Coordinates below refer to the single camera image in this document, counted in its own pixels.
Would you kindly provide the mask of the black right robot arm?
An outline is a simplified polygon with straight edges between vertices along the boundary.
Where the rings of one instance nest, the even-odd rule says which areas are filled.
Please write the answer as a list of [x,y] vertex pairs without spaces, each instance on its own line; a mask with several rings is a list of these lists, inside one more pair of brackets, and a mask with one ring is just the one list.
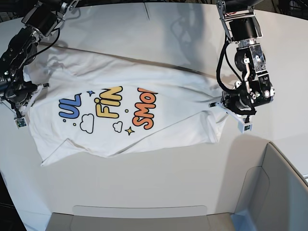
[[25,81],[24,67],[40,54],[38,45],[52,32],[60,31],[58,25],[64,21],[67,12],[78,4],[77,0],[39,0],[22,19],[24,27],[10,41],[0,58],[0,99],[7,102],[16,113],[16,119],[23,117],[23,106],[28,106],[38,85]]

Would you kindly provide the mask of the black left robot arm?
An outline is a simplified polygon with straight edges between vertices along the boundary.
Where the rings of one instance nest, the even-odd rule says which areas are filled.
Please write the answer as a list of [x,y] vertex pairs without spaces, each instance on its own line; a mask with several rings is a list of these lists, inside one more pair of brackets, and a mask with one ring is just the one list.
[[[238,121],[241,132],[252,129],[250,118],[256,108],[273,101],[275,90],[266,70],[266,58],[258,39],[263,36],[254,13],[257,0],[218,0],[216,6],[219,19],[225,31],[216,69],[216,79],[222,89],[219,101],[210,107],[220,107]],[[238,77],[233,88],[228,88],[221,80],[223,61],[229,62],[227,47],[235,43],[235,67],[232,72]]]

